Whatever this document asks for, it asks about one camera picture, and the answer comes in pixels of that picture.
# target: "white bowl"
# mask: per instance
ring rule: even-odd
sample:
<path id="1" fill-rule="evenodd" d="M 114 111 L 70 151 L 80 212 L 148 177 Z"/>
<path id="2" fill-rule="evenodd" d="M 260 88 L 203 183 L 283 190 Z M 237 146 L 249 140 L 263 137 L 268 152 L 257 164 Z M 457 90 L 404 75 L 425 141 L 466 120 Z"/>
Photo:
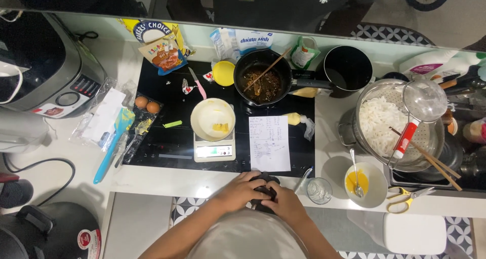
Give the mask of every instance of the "white bowl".
<path id="1" fill-rule="evenodd" d="M 367 162 L 356 163 L 356 169 L 362 170 L 363 174 L 368 178 L 369 187 L 368 192 L 363 197 L 358 197 L 357 195 L 348 191 L 346 188 L 346 178 L 352 172 L 354 172 L 354 167 L 349 167 L 344 177 L 344 189 L 353 202 L 358 206 L 364 208 L 374 208 L 380 206 L 386 199 L 388 193 L 388 183 L 386 182 L 385 175 L 381 169 L 374 166 L 373 164 Z"/>
<path id="2" fill-rule="evenodd" d="M 218 141 L 226 138 L 235 127 L 235 111 L 221 99 L 209 98 L 199 102 L 191 113 L 192 130 L 207 141 Z M 213 130 L 214 124 L 228 124 L 228 132 Z"/>

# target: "white noodles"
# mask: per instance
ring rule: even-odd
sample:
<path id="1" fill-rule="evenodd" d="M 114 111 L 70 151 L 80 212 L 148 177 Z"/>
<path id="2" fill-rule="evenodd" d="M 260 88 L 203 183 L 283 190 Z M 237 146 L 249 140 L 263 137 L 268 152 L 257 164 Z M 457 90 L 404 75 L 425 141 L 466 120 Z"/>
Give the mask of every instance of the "white noodles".
<path id="1" fill-rule="evenodd" d="M 364 102 L 360 107 L 359 118 L 361 131 L 371 148 L 382 157 L 392 156 L 400 136 L 389 127 L 403 131 L 408 122 L 407 115 L 382 96 Z"/>

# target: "black glass stovetop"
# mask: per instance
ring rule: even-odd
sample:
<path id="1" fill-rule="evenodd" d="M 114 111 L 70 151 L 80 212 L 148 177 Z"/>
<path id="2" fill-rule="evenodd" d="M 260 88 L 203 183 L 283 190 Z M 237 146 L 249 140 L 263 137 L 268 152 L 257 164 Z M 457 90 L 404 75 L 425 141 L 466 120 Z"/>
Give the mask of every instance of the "black glass stovetop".
<path id="1" fill-rule="evenodd" d="M 191 112 L 202 101 L 198 88 L 189 94 L 182 91 L 182 81 L 195 85 L 188 67 L 159 76 L 157 69 L 143 59 L 138 92 L 164 104 L 158 117 L 137 148 L 129 165 L 168 167 L 177 169 L 214 170 L 227 172 L 250 171 L 250 140 L 248 117 L 280 116 L 297 112 L 314 120 L 314 99 L 287 95 L 271 108 L 249 107 L 234 86 L 222 87 L 216 82 L 209 83 L 202 75 L 211 71 L 210 63 L 189 61 L 208 98 L 220 98 L 234 106 L 236 115 L 235 143 L 236 159 L 233 161 L 194 161 L 194 141 L 191 129 Z M 182 124 L 164 128 L 163 124 L 181 120 Z M 273 172 L 271 175 L 301 177 L 309 166 L 315 165 L 314 138 L 304 138 L 306 126 L 303 123 L 289 125 L 289 151 L 291 171 Z"/>

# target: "egg tray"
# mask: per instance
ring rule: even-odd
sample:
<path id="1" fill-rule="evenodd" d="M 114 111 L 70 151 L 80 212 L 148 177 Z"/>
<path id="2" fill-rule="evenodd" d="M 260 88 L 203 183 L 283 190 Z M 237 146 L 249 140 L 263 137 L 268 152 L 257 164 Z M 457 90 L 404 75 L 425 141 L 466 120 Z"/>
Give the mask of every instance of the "egg tray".
<path id="1" fill-rule="evenodd" d="M 149 102 L 154 101 L 152 98 L 147 97 L 146 95 L 143 95 L 142 93 L 139 93 L 137 91 L 137 96 L 135 97 L 135 99 L 138 98 L 139 96 L 146 97 L 149 100 Z M 155 102 L 160 105 L 160 109 L 157 113 L 150 113 L 150 112 L 147 111 L 146 108 L 140 109 L 135 104 L 133 105 L 133 113 L 135 113 L 135 120 L 133 121 L 133 124 L 130 127 L 130 129 L 128 130 L 128 137 L 126 139 L 126 145 L 128 146 L 133 138 L 135 138 L 135 140 L 133 141 L 132 145 L 130 146 L 130 148 L 128 149 L 126 154 L 124 155 L 123 164 L 129 164 L 130 163 L 130 161 L 133 158 L 133 155 L 135 154 L 138 147 L 142 143 L 143 138 L 145 138 L 145 135 L 148 133 L 148 132 L 143 132 L 141 135 L 136 135 L 135 134 L 135 128 L 137 128 L 138 124 L 141 123 L 142 121 L 147 120 L 147 119 L 151 119 L 152 123 L 149 125 L 149 127 L 147 129 L 147 131 L 150 131 L 150 127 L 152 126 L 155 119 L 157 118 L 158 113 L 160 113 L 162 107 L 164 107 L 163 103 L 160 103 L 158 101 L 155 101 Z"/>

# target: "brown egg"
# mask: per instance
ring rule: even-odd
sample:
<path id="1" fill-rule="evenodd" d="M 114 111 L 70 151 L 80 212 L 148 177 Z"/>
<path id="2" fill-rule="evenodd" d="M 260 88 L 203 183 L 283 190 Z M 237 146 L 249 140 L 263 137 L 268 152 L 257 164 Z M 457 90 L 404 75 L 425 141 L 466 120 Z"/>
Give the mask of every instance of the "brown egg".
<path id="1" fill-rule="evenodd" d="M 152 114 L 157 113 L 159 110 L 160 110 L 160 105 L 158 105 L 158 103 L 156 103 L 155 101 L 149 102 L 149 104 L 147 105 L 147 111 L 149 111 Z"/>
<path id="2" fill-rule="evenodd" d="M 147 107 L 148 103 L 149 100 L 144 96 L 139 96 L 135 99 L 135 105 L 140 109 Z"/>

